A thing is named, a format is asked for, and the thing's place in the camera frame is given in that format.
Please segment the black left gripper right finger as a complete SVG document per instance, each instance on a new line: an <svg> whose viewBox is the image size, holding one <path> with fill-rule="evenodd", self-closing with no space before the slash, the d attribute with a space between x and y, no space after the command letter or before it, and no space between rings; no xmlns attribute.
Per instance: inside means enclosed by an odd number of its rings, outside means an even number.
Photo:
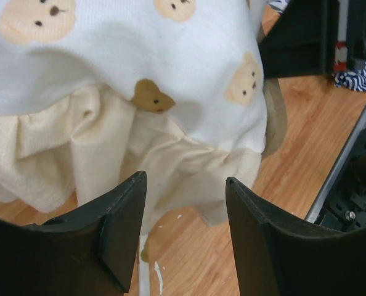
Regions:
<svg viewBox="0 0 366 296"><path fill-rule="evenodd" d="M307 222L236 178L226 205L241 295L366 295L366 228Z"/></svg>

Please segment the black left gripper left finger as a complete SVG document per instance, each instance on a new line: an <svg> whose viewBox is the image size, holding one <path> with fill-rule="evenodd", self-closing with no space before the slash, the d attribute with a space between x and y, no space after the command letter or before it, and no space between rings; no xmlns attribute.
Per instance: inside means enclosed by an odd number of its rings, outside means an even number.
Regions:
<svg viewBox="0 0 366 296"><path fill-rule="evenodd" d="M147 175L42 225L0 219L0 295L123 295L131 286Z"/></svg>

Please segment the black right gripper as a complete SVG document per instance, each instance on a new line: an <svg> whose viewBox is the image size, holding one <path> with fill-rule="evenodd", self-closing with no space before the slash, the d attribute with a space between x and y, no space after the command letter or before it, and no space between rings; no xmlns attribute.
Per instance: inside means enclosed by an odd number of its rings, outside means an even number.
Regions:
<svg viewBox="0 0 366 296"><path fill-rule="evenodd" d="M340 1L338 31L336 25L336 1L290 1L259 44L264 77L291 78L323 75L332 70L363 70L366 1Z"/></svg>

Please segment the wooden pet bed frame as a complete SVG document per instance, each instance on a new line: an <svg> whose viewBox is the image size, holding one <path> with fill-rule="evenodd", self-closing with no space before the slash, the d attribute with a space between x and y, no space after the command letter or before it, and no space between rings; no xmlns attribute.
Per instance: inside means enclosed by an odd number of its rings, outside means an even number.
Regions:
<svg viewBox="0 0 366 296"><path fill-rule="evenodd" d="M277 78L266 79L263 88L267 106L266 146L262 153L265 159L274 154L283 144L287 134L287 107Z"/></svg>

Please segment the large bear print cushion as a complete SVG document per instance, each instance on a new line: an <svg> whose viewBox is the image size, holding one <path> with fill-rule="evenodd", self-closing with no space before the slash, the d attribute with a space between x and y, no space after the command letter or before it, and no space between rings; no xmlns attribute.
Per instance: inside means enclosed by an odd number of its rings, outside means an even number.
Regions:
<svg viewBox="0 0 366 296"><path fill-rule="evenodd" d="M227 218L266 147L264 1L0 1L0 202L79 205L147 173L142 222Z"/></svg>

